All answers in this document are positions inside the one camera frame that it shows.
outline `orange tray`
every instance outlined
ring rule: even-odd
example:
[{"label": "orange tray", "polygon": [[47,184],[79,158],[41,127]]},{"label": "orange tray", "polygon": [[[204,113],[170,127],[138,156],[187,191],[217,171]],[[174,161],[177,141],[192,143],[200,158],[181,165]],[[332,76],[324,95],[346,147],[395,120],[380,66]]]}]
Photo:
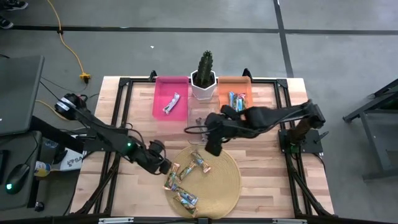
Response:
[{"label": "orange tray", "polygon": [[218,77],[218,99],[220,109],[229,104],[229,92],[245,93],[247,108],[253,106],[251,82],[249,77]]}]

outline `computer mouse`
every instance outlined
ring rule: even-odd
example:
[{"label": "computer mouse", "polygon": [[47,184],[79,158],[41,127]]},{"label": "computer mouse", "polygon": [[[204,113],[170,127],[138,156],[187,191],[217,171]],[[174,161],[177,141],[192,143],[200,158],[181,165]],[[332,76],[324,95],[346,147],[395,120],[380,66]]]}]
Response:
[{"label": "computer mouse", "polygon": [[29,166],[26,164],[16,165],[6,180],[6,192],[9,194],[18,193],[24,186],[27,174],[29,173]]}]

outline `shoe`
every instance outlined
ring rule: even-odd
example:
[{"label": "shoe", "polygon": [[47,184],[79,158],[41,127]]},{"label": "shoe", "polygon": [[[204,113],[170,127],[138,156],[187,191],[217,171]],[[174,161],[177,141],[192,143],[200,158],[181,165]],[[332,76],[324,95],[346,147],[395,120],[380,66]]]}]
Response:
[{"label": "shoe", "polygon": [[21,10],[21,9],[26,9],[26,7],[29,4],[27,2],[24,1],[17,1],[17,0],[8,0],[5,4],[4,4],[4,8],[7,11],[14,11],[14,10]]},{"label": "shoe", "polygon": [[14,24],[7,19],[0,16],[0,27],[3,29],[10,29]]}]

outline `potted cactus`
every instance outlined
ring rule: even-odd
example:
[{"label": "potted cactus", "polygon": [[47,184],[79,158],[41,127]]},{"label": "potted cactus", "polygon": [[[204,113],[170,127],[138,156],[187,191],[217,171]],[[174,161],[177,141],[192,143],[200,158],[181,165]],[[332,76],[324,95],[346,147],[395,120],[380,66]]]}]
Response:
[{"label": "potted cactus", "polygon": [[200,59],[198,70],[191,73],[192,93],[198,100],[207,100],[213,96],[217,82],[212,66],[213,55],[207,50]]}]

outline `yellow plug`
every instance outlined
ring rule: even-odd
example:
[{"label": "yellow plug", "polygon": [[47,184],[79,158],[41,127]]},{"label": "yellow plug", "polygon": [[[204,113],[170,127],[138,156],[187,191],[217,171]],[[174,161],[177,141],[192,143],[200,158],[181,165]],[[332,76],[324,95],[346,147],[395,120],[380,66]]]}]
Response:
[{"label": "yellow plug", "polygon": [[86,84],[88,84],[88,80],[91,78],[90,74],[87,74],[85,72],[83,72],[80,76],[79,76]]}]

